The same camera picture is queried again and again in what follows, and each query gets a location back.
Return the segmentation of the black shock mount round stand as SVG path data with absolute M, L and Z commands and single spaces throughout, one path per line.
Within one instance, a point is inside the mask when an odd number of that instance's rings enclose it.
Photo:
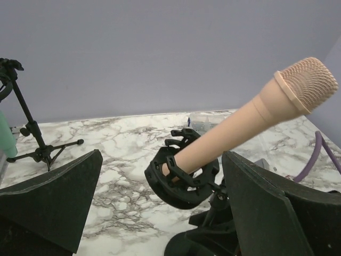
M 190 216 L 195 229 L 173 236 L 164 255 L 241 255 L 230 201 L 224 182 L 215 183 L 219 173 L 218 160 L 203 166 L 195 177 L 181 170 L 175 154 L 200 137 L 190 128 L 172 130 L 144 174 L 150 188 L 168 205 L 190 210 L 208 199 L 208 211 Z

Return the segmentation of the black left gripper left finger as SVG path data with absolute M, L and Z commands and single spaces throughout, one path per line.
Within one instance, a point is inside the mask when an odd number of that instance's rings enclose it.
M 1 189 L 1 253 L 77 253 L 102 162 L 93 150 Z

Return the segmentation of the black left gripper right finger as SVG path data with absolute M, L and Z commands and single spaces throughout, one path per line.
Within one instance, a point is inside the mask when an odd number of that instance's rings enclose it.
M 340 255 L 340 194 L 263 169 L 239 154 L 222 156 L 242 255 Z

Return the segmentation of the black tripod microphone stand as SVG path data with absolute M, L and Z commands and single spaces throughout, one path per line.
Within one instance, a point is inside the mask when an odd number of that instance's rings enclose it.
M 47 169 L 50 170 L 55 160 L 65 150 L 65 148 L 73 145 L 82 145 L 84 143 L 84 140 L 79 139 L 76 142 L 71 142 L 59 146 L 47 145 L 44 142 L 39 125 L 33 119 L 28 109 L 28 106 L 23 98 L 23 95 L 18 87 L 17 84 L 18 70 L 19 71 L 24 70 L 22 64 L 19 61 L 1 58 L 1 82 L 7 91 L 10 89 L 14 90 L 18 102 L 20 103 L 21 108 L 28 120 L 28 123 L 25 125 L 25 127 L 22 127 L 19 131 L 25 137 L 33 135 L 33 137 L 36 139 L 38 143 L 38 148 L 31 153 L 27 153 L 16 157 L 8 157 L 6 161 L 9 163 L 14 163 L 17 160 L 31 157 L 37 163 L 44 162 L 47 165 Z

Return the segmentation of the peach pink microphone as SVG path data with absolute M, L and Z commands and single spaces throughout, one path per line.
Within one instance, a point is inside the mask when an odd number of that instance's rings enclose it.
M 317 58 L 305 58 L 276 71 L 247 104 L 175 155 L 190 174 L 267 129 L 310 114 L 338 90 L 331 71 Z

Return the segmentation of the clear plastic screw box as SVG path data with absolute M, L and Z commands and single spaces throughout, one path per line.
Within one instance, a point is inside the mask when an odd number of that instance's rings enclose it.
M 225 120 L 226 117 L 227 114 L 216 111 L 194 112 L 188 117 L 187 127 L 203 135 Z

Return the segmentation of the mint green microphone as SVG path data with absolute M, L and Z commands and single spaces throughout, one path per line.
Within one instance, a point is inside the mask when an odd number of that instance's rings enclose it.
M 18 150 L 16 147 L 16 139 L 7 123 L 4 114 L 1 111 L 1 123 L 0 123 L 0 143 L 1 150 L 9 158 L 16 157 Z

